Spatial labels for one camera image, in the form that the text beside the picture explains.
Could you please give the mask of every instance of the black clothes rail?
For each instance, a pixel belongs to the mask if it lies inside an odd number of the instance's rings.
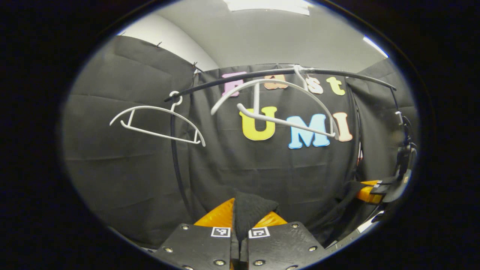
[[[205,89],[205,88],[208,88],[208,87],[217,86],[217,85],[221,85],[221,84],[225,84],[225,83],[229,83],[229,82],[233,82],[233,81],[250,79],[250,78],[255,78],[255,77],[264,77],[264,76],[269,76],[269,75],[294,74],[294,73],[295,73],[295,70],[293,68],[286,68],[286,69],[272,69],[272,70],[265,70],[265,71],[256,71],[256,72],[251,72],[251,73],[246,73],[246,74],[240,74],[240,75],[237,75],[237,76],[231,76],[231,77],[228,77],[228,78],[222,78],[222,79],[218,79],[216,81],[201,84],[199,86],[195,86],[195,87],[186,89],[184,91],[181,91],[178,94],[175,94],[171,97],[166,98],[164,100],[164,102],[168,102],[168,101],[170,101],[170,100],[172,100],[173,98],[176,98],[176,97],[191,94],[191,93],[193,93],[195,91],[198,91],[198,90],[202,90],[202,89]],[[378,80],[378,79],[375,79],[375,78],[372,78],[372,77],[368,77],[368,76],[359,75],[359,74],[356,74],[356,73],[351,73],[351,72],[338,71],[338,70],[328,70],[328,69],[318,69],[318,68],[306,68],[304,70],[304,73],[306,73],[306,74],[329,74],[329,75],[347,76],[347,77],[352,77],[352,78],[361,79],[361,80],[365,80],[365,81],[369,81],[369,82],[373,82],[373,83],[383,85],[385,87],[388,87],[390,89],[390,91],[392,92],[392,96],[393,96],[394,101],[395,101],[395,106],[398,109],[398,105],[396,103],[395,95],[393,94],[393,91],[396,91],[396,88],[393,85],[390,85],[390,84],[388,84],[386,82],[383,82],[381,80]]]

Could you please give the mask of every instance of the ceiling light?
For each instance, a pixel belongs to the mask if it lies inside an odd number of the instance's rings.
[[[374,47],[377,51],[379,51],[383,56],[385,56],[386,58],[388,58],[388,55],[382,50],[380,49],[379,46],[377,46],[373,41],[371,41],[368,37],[364,37],[363,40],[365,42],[367,42],[368,44],[370,44],[370,46]]]
[[[223,0],[230,11],[272,9],[309,16],[309,3],[305,0]]]

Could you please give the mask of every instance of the yellow letter u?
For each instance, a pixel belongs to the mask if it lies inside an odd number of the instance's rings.
[[[262,112],[269,117],[275,117],[276,107],[263,107]],[[245,137],[253,141],[263,141],[275,133],[275,123],[266,121],[266,128],[263,131],[257,131],[255,129],[255,119],[246,116],[241,111],[239,112],[241,116],[241,127]]]

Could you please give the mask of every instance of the letter m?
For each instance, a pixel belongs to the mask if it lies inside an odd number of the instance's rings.
[[[315,129],[318,131],[326,132],[325,131],[325,115],[318,113],[314,114],[312,116],[312,119],[310,120],[310,125],[308,126],[311,129]],[[305,122],[302,120],[300,116],[290,116],[287,118],[287,122],[295,123],[297,125],[305,126]],[[321,135],[318,133],[314,133],[311,131],[299,129],[297,127],[291,127],[291,132],[292,132],[292,141],[288,145],[290,149],[298,149],[303,146],[303,144],[300,142],[300,139],[302,139],[303,143],[309,147],[310,144],[312,143],[313,140],[313,146],[319,147],[319,146],[327,146],[330,144],[330,141],[328,140],[327,136]]]

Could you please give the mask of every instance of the foam letter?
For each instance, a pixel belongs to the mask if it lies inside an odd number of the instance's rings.
[[[228,77],[232,77],[232,76],[237,76],[237,75],[240,75],[240,74],[246,74],[245,71],[242,71],[242,72],[235,72],[235,73],[228,73],[228,74],[223,74],[222,75],[222,78],[228,78]],[[225,86],[224,86],[224,91],[222,93],[222,96],[224,96],[226,93],[228,93],[230,90],[234,89],[235,87],[239,86],[239,85],[242,85],[243,84],[243,80],[238,80],[238,81],[233,81],[233,82],[229,82],[229,83],[226,83]],[[231,95],[232,97],[236,97],[238,96],[240,93],[237,92],[233,95]]]
[[[265,76],[265,79],[275,79],[275,80],[280,80],[280,81],[286,81],[285,80],[285,75],[279,74],[279,75],[270,75],[270,76]],[[287,88],[288,85],[282,85],[282,84],[277,84],[277,83],[264,83],[265,88],[272,90],[272,89],[277,89],[277,88]]]
[[[327,82],[330,84],[330,86],[332,87],[332,91],[339,95],[339,96],[343,96],[345,94],[345,90],[342,90],[340,89],[339,85],[342,84],[342,82],[340,82],[339,80],[337,80],[335,77],[330,77],[327,79]]]
[[[337,112],[332,114],[332,116],[338,123],[338,140],[341,142],[347,142],[351,140],[353,136],[350,134],[350,130],[348,130],[347,114],[344,112]]]
[[[325,119],[326,117],[324,114],[321,114],[321,113],[314,114],[312,116],[312,119],[310,120],[309,128],[326,133]],[[290,116],[287,118],[287,121],[295,124],[303,125],[305,127],[307,126],[300,116]],[[319,147],[319,146],[327,146],[330,144],[330,141],[325,135],[299,129],[297,127],[291,127],[291,132],[292,132],[292,142],[288,145],[290,149],[298,149],[302,147],[303,144],[300,142],[300,138],[302,139],[304,144],[307,147],[309,147],[314,135],[315,135],[315,139],[313,140],[313,146]]]
[[[308,89],[314,94],[321,94],[324,92],[324,89],[320,86],[320,82],[317,78],[307,78]]]
[[[253,109],[247,109],[249,112],[253,113]],[[269,117],[275,117],[276,107],[264,107],[262,108],[262,112]],[[263,131],[257,131],[255,129],[255,119],[250,118],[243,114],[241,111],[239,112],[241,116],[241,128],[243,131],[243,135],[249,138],[252,141],[263,141],[269,139],[275,133],[275,123],[266,121],[266,128]]]

